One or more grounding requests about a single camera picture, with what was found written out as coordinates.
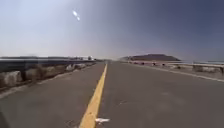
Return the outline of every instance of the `asphalt road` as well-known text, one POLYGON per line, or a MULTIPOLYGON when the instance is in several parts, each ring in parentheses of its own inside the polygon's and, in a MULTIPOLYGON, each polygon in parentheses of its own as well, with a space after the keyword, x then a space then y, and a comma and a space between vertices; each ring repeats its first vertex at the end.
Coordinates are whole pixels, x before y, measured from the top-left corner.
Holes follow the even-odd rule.
MULTIPOLYGON (((78 127, 104 66, 1 99, 0 128, 78 127)), ((96 128, 223 128, 224 83, 109 62, 97 117, 110 121, 96 128)))

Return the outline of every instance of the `white road marking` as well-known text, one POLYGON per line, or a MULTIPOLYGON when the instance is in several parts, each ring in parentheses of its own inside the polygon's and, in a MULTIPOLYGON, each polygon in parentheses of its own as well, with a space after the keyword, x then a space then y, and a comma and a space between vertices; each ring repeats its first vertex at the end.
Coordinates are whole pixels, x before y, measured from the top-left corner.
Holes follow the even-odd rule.
POLYGON ((96 121, 97 123, 101 124, 101 123, 104 123, 104 122, 109 122, 110 119, 97 118, 95 121, 96 121))
POLYGON ((200 75, 195 75, 195 74, 190 74, 190 73, 184 73, 184 72, 178 72, 178 71, 171 71, 171 70, 167 70, 167 69, 159 69, 159 68, 153 68, 153 67, 147 67, 147 68, 151 68, 151 69, 159 70, 159 71, 165 71, 165 72, 171 72, 171 73, 181 74, 181 75, 193 76, 193 77, 198 77, 198 78, 207 79, 207 80, 224 82, 224 80, 222 80, 222 79, 216 79, 216 78, 211 78, 211 77, 206 77, 206 76, 200 76, 200 75))

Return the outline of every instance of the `yellow road line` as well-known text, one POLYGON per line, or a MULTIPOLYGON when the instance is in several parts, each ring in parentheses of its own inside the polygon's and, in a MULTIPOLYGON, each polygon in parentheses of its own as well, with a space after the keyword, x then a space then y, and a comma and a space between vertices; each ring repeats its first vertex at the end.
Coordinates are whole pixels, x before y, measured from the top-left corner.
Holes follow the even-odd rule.
POLYGON ((95 127, 95 119, 99 111, 106 73, 107 73, 107 65, 104 68, 103 74, 99 80, 99 83, 96 86, 96 90, 89 102, 89 105, 82 118, 79 128, 94 128, 95 127))

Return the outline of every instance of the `sky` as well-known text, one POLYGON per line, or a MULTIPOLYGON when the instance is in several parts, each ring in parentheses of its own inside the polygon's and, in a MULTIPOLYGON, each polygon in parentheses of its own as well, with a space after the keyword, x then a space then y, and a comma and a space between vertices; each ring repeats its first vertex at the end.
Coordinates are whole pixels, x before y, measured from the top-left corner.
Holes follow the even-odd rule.
POLYGON ((0 0, 0 56, 224 60, 223 0, 0 0))

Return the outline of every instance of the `hill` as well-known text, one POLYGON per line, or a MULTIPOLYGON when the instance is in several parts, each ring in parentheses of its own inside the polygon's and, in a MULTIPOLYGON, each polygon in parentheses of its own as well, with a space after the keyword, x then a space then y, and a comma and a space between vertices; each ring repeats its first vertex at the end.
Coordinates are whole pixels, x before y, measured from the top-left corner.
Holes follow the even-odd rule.
POLYGON ((167 56, 164 54, 148 54, 148 55, 128 56, 128 57, 123 57, 122 60, 180 61, 176 57, 167 56))

